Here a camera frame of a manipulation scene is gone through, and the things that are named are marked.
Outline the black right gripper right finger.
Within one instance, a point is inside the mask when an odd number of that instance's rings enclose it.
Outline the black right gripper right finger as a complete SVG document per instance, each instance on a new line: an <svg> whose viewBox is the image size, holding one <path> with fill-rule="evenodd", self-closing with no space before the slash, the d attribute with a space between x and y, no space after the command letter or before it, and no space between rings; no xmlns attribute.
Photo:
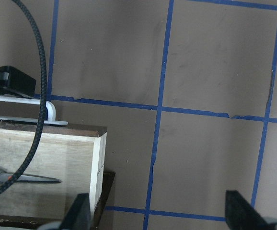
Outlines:
<svg viewBox="0 0 277 230"><path fill-rule="evenodd" d="M236 190L226 191L225 219L230 230L268 229L268 223Z"/></svg>

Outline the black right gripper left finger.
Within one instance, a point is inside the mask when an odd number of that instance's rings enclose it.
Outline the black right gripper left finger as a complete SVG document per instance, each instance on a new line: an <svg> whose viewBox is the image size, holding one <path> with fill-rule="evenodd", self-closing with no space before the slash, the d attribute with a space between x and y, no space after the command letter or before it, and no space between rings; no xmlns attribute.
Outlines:
<svg viewBox="0 0 277 230"><path fill-rule="evenodd" d="M60 230L89 230L91 227L91 211L89 194L77 194L69 211L61 222Z"/></svg>

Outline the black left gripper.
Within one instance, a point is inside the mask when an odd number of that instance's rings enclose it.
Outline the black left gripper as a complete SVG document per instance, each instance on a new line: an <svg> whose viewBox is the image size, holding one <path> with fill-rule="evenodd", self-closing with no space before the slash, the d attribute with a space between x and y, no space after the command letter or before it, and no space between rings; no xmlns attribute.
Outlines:
<svg viewBox="0 0 277 230"><path fill-rule="evenodd" d="M0 96L9 94L21 98L33 98L36 80L12 66L0 67Z"/></svg>

